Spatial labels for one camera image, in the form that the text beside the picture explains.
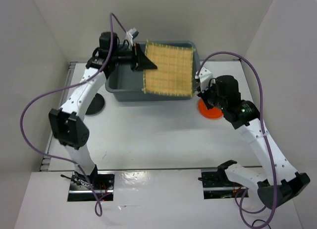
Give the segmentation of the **woven bamboo placemat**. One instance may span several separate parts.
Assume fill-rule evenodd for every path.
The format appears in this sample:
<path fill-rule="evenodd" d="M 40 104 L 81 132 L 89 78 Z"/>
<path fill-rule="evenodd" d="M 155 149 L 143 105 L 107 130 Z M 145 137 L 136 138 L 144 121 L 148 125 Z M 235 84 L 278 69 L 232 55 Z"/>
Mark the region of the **woven bamboo placemat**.
<path fill-rule="evenodd" d="M 143 71 L 143 92 L 167 97 L 193 96 L 194 48 L 147 41 L 146 57 L 157 68 Z"/>

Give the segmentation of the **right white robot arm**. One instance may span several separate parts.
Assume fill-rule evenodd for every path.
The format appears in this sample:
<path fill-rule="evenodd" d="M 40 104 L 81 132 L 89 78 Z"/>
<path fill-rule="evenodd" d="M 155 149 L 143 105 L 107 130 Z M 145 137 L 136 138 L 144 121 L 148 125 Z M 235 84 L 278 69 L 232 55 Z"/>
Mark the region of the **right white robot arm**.
<path fill-rule="evenodd" d="M 231 75 L 214 78 L 198 74 L 197 96 L 207 109 L 221 110 L 251 147 L 264 173 L 245 168 L 234 160 L 217 167 L 217 180 L 223 186 L 239 183 L 257 192 L 265 207 L 279 207 L 300 194 L 310 183 L 306 173 L 298 172 L 285 158 L 280 148 L 260 121 L 257 107 L 241 98 L 238 81 Z"/>

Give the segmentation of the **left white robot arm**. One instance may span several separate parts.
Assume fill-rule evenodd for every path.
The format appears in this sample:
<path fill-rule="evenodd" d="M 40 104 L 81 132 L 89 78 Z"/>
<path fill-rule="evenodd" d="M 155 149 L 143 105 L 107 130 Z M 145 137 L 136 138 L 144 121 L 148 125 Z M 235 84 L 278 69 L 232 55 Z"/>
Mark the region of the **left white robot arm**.
<path fill-rule="evenodd" d="M 75 165 L 76 176 L 87 189 L 93 189 L 99 183 L 98 169 L 87 147 L 90 132 L 84 124 L 93 98 L 118 65 L 128 64 L 133 71 L 157 69 L 140 45 L 133 42 L 137 36 L 135 28 L 128 30 L 125 38 L 128 48 L 123 49 L 119 47 L 117 34 L 103 32 L 99 37 L 99 47 L 86 64 L 79 86 L 59 109 L 49 112 L 53 136 L 66 148 Z"/>

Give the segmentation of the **grey plastic bin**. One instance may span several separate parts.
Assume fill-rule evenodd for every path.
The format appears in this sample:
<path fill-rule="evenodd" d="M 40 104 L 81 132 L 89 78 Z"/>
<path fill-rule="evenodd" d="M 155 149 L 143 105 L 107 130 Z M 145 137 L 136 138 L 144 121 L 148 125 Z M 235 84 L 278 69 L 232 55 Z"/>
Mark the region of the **grey plastic bin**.
<path fill-rule="evenodd" d="M 175 47 L 193 48 L 193 75 L 200 68 L 200 58 L 196 46 L 190 41 L 154 41 L 158 44 Z M 144 101 L 179 101 L 189 100 L 186 96 L 167 96 L 143 91 L 143 73 L 133 72 L 130 65 L 119 65 L 105 83 L 105 89 L 114 95 L 119 102 L 144 102 Z"/>

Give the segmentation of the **orange round plate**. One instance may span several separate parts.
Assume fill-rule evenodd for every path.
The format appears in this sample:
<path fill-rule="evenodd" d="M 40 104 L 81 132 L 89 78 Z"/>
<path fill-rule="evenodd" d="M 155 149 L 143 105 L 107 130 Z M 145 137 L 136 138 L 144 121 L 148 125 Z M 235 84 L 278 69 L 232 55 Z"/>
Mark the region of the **orange round plate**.
<path fill-rule="evenodd" d="M 223 117 L 223 113 L 221 112 L 221 110 L 215 107 L 207 109 L 203 100 L 198 101 L 198 110 L 203 117 L 208 119 L 220 119 Z"/>

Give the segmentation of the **black round plate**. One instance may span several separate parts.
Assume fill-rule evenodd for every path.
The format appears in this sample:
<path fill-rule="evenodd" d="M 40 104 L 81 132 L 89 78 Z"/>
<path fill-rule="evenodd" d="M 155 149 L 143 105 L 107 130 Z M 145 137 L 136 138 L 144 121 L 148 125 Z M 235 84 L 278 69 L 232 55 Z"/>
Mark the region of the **black round plate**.
<path fill-rule="evenodd" d="M 94 98 L 92 99 L 89 107 L 86 110 L 85 115 L 87 116 L 93 116 L 99 114 L 105 107 L 106 102 L 104 97 L 97 93 Z"/>

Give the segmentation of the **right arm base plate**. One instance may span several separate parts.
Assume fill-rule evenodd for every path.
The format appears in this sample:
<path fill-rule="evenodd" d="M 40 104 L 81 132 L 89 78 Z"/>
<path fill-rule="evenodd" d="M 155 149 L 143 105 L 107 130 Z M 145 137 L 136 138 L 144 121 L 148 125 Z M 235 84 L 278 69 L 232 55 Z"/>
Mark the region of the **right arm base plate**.
<path fill-rule="evenodd" d="M 223 183 L 216 169 L 202 169 L 198 181 L 202 183 L 204 199 L 228 199 L 234 198 L 244 186 L 236 183 Z"/>

